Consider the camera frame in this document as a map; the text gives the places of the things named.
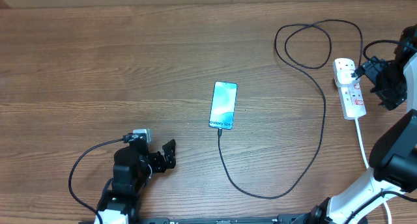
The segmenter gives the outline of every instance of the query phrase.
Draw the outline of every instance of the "smartphone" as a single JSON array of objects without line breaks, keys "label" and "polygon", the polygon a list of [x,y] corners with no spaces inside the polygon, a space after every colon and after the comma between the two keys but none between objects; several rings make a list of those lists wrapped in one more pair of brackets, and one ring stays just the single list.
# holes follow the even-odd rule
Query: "smartphone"
[{"label": "smartphone", "polygon": [[210,127],[231,130],[235,116],[237,95],[236,83],[217,81],[214,84],[213,101],[211,103]]}]

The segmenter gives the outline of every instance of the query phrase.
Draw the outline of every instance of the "power strip switch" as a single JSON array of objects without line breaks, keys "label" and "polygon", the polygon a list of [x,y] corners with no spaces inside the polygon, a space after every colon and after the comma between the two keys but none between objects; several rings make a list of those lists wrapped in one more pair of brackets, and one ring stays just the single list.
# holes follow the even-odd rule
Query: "power strip switch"
[{"label": "power strip switch", "polygon": [[333,62],[334,81],[338,86],[340,104],[346,120],[354,120],[366,114],[359,79],[352,77],[355,65],[351,59],[338,58]]}]

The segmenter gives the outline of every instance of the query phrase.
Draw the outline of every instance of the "white power strip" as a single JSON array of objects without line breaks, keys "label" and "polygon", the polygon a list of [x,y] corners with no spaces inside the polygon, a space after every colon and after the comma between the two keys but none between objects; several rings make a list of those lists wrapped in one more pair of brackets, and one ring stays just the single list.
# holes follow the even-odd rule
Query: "white power strip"
[{"label": "white power strip", "polygon": [[338,86],[340,104],[346,120],[354,120],[366,114],[359,79],[351,77],[355,70],[351,59],[338,58],[333,62],[334,81]]}]

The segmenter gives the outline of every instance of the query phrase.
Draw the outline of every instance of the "wooden tabletop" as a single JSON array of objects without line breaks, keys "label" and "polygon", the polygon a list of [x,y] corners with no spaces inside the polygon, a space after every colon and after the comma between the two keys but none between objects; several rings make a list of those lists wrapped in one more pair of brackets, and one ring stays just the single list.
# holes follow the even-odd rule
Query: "wooden tabletop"
[{"label": "wooden tabletop", "polygon": [[[308,70],[327,99],[322,148],[288,195],[255,199],[228,181],[209,128],[215,81],[238,84],[235,125],[223,131],[231,177],[258,195],[286,191],[317,149],[323,100],[304,74],[273,50],[276,31],[290,23],[343,19],[364,43],[398,40],[417,21],[415,1],[273,3],[0,10],[0,223],[77,223],[94,215],[68,192],[68,175],[88,148],[151,128],[152,151],[177,141],[177,166],[154,175],[142,198],[143,217],[251,217],[309,212],[345,190],[364,171],[353,121],[343,119],[332,61],[357,62],[358,31],[320,25],[333,41],[330,62]],[[296,28],[285,29],[284,39]],[[394,57],[394,45],[370,53]],[[294,36],[290,54],[310,66],[328,53],[325,35]],[[366,152],[405,114],[388,112],[361,80],[367,115],[360,119]],[[79,164],[74,191],[96,206],[112,177],[118,143]],[[394,223],[415,223],[417,205],[388,202]],[[370,223],[386,223],[379,207]]]}]

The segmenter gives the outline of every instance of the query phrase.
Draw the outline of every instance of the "wood grain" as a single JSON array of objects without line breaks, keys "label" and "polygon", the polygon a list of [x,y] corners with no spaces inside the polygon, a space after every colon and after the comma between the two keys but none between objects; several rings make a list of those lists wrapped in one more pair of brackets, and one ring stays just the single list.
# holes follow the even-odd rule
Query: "wood grain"
[{"label": "wood grain", "polygon": [[[0,223],[76,223],[93,218],[67,188],[70,169],[89,147],[135,128],[152,128],[152,150],[177,140],[177,167],[155,175],[143,217],[248,217],[308,212],[363,172],[354,122],[343,119],[331,63],[311,74],[327,99],[322,149],[288,195],[247,197],[227,180],[208,127],[214,82],[238,83],[235,127],[224,132],[235,182],[260,195],[284,192],[319,141],[323,101],[314,84],[275,56],[275,32],[328,18],[358,24],[365,44],[397,40],[417,20],[412,1],[273,3],[216,6],[0,10]],[[330,60],[359,55],[354,27],[326,23]],[[284,30],[283,40],[294,31]],[[370,53],[389,59],[394,46]],[[289,52],[318,65],[328,52],[318,30],[294,36]],[[405,113],[387,112],[362,80],[368,114],[360,119],[366,152]],[[74,190],[95,205],[122,144],[91,152]],[[389,202],[395,223],[415,223],[417,206]],[[370,223],[385,223],[381,208]]]}]

